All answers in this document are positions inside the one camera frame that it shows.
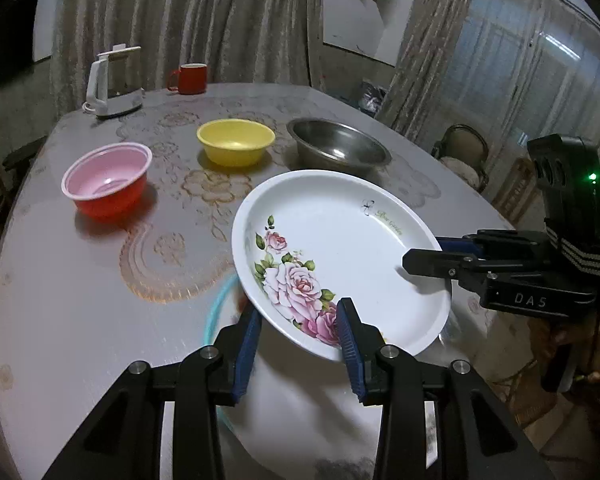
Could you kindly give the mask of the person right hand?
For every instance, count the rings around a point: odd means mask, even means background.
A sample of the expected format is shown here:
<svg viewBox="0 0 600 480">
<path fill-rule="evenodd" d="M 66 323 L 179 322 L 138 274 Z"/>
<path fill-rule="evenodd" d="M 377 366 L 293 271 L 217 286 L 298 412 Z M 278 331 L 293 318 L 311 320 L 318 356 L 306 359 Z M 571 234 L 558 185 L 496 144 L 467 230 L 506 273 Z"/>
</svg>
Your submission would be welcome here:
<svg viewBox="0 0 600 480">
<path fill-rule="evenodd" d="M 544 391 L 574 402 L 600 397 L 600 312 L 580 320 L 532 318 L 528 326 Z"/>
</svg>

